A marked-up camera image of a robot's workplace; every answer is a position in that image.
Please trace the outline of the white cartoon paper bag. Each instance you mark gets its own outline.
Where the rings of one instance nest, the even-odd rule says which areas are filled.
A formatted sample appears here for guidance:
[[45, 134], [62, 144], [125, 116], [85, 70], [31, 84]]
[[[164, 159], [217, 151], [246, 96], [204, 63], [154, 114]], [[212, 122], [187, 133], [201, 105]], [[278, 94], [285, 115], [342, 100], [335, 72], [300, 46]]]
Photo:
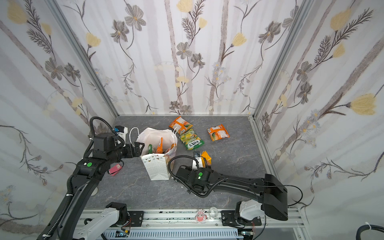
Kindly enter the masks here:
[[[164, 138], [163, 153], [156, 154], [156, 148], [160, 142], [160, 138]], [[176, 131], [173, 130], [156, 130], [153, 128], [146, 128], [145, 130], [138, 132], [136, 142], [144, 143], [145, 147], [140, 156], [145, 169], [149, 175], [151, 181], [166, 181], [171, 177], [170, 170], [168, 169], [168, 163], [176, 156], [178, 147], [178, 138]], [[153, 145], [153, 153], [148, 154], [149, 144]], [[167, 149], [176, 144], [171, 151], [167, 152]]]

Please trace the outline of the orange chips packet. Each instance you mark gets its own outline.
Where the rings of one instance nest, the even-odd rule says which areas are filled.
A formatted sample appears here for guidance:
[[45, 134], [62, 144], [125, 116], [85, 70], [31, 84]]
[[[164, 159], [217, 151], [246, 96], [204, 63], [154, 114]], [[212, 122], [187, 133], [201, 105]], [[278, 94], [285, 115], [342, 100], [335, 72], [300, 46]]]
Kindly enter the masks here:
[[158, 144], [158, 146], [157, 146], [157, 148], [156, 148], [156, 154], [162, 154], [164, 151], [163, 151], [163, 143], [164, 143], [164, 138], [163, 137], [161, 137], [160, 138], [160, 142], [159, 142], [159, 144]]

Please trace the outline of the green yellow candy packet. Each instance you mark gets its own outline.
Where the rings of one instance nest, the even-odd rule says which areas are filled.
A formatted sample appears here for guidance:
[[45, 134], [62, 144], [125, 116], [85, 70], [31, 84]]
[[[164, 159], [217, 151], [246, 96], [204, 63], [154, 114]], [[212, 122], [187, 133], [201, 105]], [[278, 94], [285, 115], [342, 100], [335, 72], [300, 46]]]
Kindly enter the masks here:
[[205, 142], [200, 137], [198, 137], [193, 129], [190, 129], [181, 134], [180, 140], [186, 147], [187, 151], [195, 150], [205, 144]]

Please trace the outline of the yellow mango snack bag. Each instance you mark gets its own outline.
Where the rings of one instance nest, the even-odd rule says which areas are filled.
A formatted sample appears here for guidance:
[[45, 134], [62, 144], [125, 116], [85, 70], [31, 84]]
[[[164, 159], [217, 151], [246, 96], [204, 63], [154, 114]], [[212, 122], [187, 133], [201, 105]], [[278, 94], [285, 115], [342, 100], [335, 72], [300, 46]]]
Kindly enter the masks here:
[[202, 159], [202, 163], [203, 163], [204, 168], [210, 168], [211, 167], [212, 158], [210, 157], [210, 155], [206, 151], [204, 151], [201, 154], [201, 159]]

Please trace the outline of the green snack packet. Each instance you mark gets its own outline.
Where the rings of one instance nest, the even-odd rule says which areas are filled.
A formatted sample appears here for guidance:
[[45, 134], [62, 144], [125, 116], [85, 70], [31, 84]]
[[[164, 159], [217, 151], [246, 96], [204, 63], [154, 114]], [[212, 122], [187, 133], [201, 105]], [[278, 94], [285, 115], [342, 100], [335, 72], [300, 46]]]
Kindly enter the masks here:
[[152, 153], [153, 153], [153, 145], [149, 144], [149, 146], [148, 146], [148, 154], [152, 154]]

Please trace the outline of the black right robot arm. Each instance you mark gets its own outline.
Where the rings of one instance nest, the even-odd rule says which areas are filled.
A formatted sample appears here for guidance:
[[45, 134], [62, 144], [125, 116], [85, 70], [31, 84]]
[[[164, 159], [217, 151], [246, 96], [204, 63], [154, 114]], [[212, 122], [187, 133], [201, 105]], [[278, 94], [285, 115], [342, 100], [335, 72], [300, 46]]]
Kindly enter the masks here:
[[[190, 159], [195, 165], [179, 167], [173, 173], [172, 164], [178, 159]], [[180, 155], [173, 157], [167, 163], [167, 170], [171, 177], [181, 183], [187, 192], [199, 198], [207, 198], [211, 192], [224, 192], [237, 196], [247, 197], [257, 203], [256, 212], [274, 220], [287, 221], [288, 208], [299, 203], [288, 203], [288, 187], [299, 190], [301, 201], [304, 197], [302, 189], [294, 185], [284, 185], [275, 176], [265, 174], [263, 178], [236, 178], [226, 176], [212, 170], [211, 167], [200, 167], [199, 161], [191, 156]]]

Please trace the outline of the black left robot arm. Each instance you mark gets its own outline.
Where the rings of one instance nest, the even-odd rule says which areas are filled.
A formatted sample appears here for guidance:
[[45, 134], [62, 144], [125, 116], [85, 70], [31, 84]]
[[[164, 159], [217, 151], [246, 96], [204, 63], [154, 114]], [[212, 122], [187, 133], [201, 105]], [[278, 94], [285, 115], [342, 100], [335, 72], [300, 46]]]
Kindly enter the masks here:
[[110, 132], [96, 134], [94, 120], [105, 121], [100, 117], [90, 119], [90, 144], [68, 178], [67, 193], [39, 240], [95, 240], [109, 227], [123, 227], [132, 221], [126, 204], [110, 203], [84, 227], [76, 228], [90, 196], [111, 165], [139, 157], [145, 147], [138, 142], [127, 144], [127, 132], [122, 126], [107, 125]]

